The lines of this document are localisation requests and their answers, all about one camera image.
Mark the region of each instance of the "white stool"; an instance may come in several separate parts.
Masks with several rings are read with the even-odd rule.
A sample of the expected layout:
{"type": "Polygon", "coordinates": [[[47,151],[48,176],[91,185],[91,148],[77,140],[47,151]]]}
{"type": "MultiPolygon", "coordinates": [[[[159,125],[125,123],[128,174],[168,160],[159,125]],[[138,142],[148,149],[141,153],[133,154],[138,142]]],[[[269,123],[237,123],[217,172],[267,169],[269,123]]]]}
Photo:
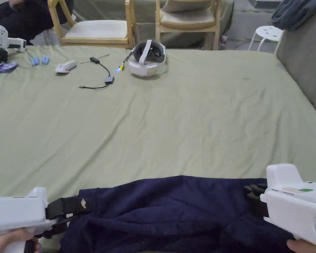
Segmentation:
{"type": "Polygon", "coordinates": [[[258,34],[260,37],[263,38],[257,49],[257,51],[260,51],[261,45],[263,44],[263,42],[265,42],[266,39],[270,41],[278,42],[280,40],[282,32],[283,31],[281,29],[273,27],[273,26],[261,26],[257,28],[256,31],[254,32],[252,41],[250,42],[250,46],[248,47],[248,51],[250,51],[252,44],[254,43],[256,34],[258,34]]]}
{"type": "MultiPolygon", "coordinates": [[[[71,18],[75,22],[76,16],[74,14],[71,15],[71,18]]],[[[61,26],[62,26],[62,28],[65,28],[65,26],[67,26],[67,25],[68,25],[68,23],[65,23],[65,24],[62,24],[61,26]]],[[[49,30],[45,30],[45,31],[43,31],[41,33],[46,45],[56,45],[56,44],[58,44],[58,42],[55,43],[54,40],[52,39],[52,36],[51,36],[52,33],[54,33],[54,28],[51,28],[49,30]]]]}

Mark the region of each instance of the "wooden chair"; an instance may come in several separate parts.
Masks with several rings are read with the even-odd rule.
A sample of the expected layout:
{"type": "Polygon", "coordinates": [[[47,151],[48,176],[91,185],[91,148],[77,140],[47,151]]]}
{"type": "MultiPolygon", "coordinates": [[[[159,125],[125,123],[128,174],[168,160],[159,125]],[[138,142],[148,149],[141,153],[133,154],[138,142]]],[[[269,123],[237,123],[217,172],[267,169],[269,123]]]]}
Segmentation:
{"type": "Polygon", "coordinates": [[[211,7],[201,11],[167,13],[160,9],[156,0],[156,41],[164,32],[206,32],[205,50],[218,50],[222,0],[174,0],[180,2],[209,2],[211,7]]]}
{"type": "Polygon", "coordinates": [[[125,0],[124,20],[91,20],[75,23],[65,0],[48,0],[54,30],[60,45],[99,45],[132,49],[139,43],[134,0],[125,0]],[[70,30],[63,36],[56,5],[60,3],[70,30]]]}

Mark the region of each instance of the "person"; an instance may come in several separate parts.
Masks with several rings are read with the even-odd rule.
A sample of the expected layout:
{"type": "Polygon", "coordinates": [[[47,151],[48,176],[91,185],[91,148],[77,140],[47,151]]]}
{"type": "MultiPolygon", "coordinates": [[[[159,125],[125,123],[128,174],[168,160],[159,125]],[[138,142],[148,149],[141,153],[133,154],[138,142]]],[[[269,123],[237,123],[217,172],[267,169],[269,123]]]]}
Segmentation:
{"type": "MultiPolygon", "coordinates": [[[[74,1],[66,0],[66,4],[72,13],[74,1]]],[[[59,4],[56,10],[60,23],[66,23],[59,4]]],[[[0,4],[0,25],[8,31],[10,38],[24,39],[28,45],[37,34],[54,27],[47,0],[9,0],[0,4]]]]}
{"type": "MultiPolygon", "coordinates": [[[[10,233],[6,233],[0,236],[0,253],[3,253],[5,248],[15,241],[28,241],[33,239],[33,234],[28,233],[24,229],[18,229],[10,233]]],[[[41,245],[35,239],[35,252],[40,253],[41,245]]],[[[295,253],[316,253],[316,246],[305,240],[288,240],[288,248],[295,253]]]]}
{"type": "Polygon", "coordinates": [[[288,240],[287,246],[295,253],[316,253],[316,246],[305,240],[288,240]]]}
{"type": "Polygon", "coordinates": [[[33,234],[28,233],[25,229],[17,229],[12,232],[0,236],[0,253],[3,253],[6,247],[16,241],[28,241],[33,239],[35,241],[34,253],[41,253],[41,244],[33,234]]]}

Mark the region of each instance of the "floor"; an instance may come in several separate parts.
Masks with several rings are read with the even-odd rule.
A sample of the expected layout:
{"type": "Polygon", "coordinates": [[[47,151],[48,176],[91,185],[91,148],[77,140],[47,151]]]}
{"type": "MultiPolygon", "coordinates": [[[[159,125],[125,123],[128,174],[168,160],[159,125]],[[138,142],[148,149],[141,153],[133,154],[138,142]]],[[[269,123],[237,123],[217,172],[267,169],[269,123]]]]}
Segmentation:
{"type": "MultiPolygon", "coordinates": [[[[274,10],[255,9],[248,0],[235,0],[233,23],[227,33],[226,50],[247,50],[256,28],[271,25],[273,12],[274,10]]],[[[276,44],[265,42],[260,51],[273,53],[276,44]]],[[[259,41],[253,44],[251,50],[257,50],[258,46],[259,41]]]]}

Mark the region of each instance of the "black clip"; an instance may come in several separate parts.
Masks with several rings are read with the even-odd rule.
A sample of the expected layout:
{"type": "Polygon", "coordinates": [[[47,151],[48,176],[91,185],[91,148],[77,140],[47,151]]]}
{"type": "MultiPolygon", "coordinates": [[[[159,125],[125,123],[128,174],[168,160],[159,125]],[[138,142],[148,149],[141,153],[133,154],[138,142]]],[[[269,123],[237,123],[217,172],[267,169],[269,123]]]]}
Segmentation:
{"type": "Polygon", "coordinates": [[[253,184],[244,187],[244,196],[248,203],[248,210],[256,217],[269,217],[267,203],[260,200],[260,195],[264,194],[266,189],[266,183],[253,184]]]}
{"type": "Polygon", "coordinates": [[[7,63],[8,61],[8,52],[2,48],[0,48],[0,63],[7,63]]]}
{"type": "Polygon", "coordinates": [[[51,202],[46,208],[46,219],[58,219],[57,223],[52,225],[51,230],[44,231],[37,235],[37,238],[44,237],[51,239],[54,235],[62,234],[66,231],[67,223],[79,218],[82,215],[89,214],[93,211],[92,202],[88,199],[77,196],[68,198],[59,198],[51,202]],[[73,214],[71,217],[66,217],[67,214],[73,214]]]}

